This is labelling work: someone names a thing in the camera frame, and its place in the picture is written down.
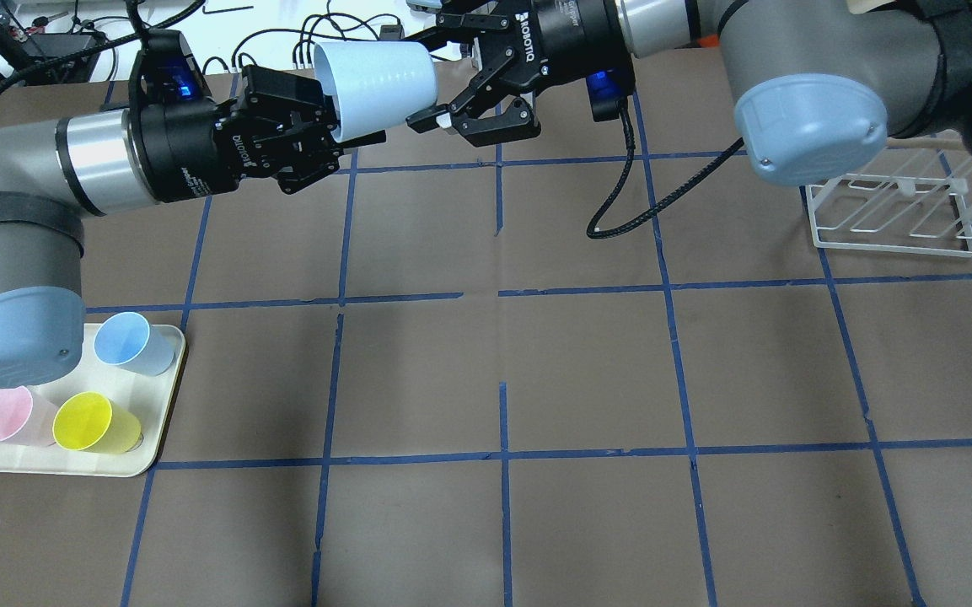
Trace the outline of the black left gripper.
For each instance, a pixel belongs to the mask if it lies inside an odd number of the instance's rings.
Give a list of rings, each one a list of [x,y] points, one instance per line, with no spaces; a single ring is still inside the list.
[[[340,141],[334,97],[319,80],[258,65],[240,77],[238,99],[223,103],[207,89],[131,91],[127,124],[155,200],[223,195],[246,178],[273,178],[294,195],[338,172],[347,151],[388,141],[385,131]],[[291,128],[258,136],[260,120]]]

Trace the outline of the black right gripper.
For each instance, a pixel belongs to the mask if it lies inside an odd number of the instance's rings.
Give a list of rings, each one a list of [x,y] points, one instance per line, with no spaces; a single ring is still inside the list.
[[[454,99],[407,118],[416,133],[447,128],[475,148],[542,133],[528,92],[631,62],[614,1],[500,1],[497,15],[442,11],[411,41],[429,51],[449,42],[513,50],[512,59],[486,62]]]

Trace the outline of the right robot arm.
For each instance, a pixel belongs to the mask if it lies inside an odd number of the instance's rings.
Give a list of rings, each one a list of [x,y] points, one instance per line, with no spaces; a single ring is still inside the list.
[[[887,139],[956,131],[972,155],[972,1],[443,1],[412,36],[469,42],[481,71],[409,115],[471,145],[540,133],[524,97],[716,35],[733,120],[768,183],[851,172]]]

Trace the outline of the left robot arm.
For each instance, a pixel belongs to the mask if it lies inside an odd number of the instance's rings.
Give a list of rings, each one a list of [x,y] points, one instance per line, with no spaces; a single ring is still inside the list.
[[[175,59],[132,82],[130,104],[0,128],[0,389],[45,384],[81,360],[85,219],[204,199],[247,178],[293,195],[334,174],[348,148],[319,81],[258,66],[218,103]]]

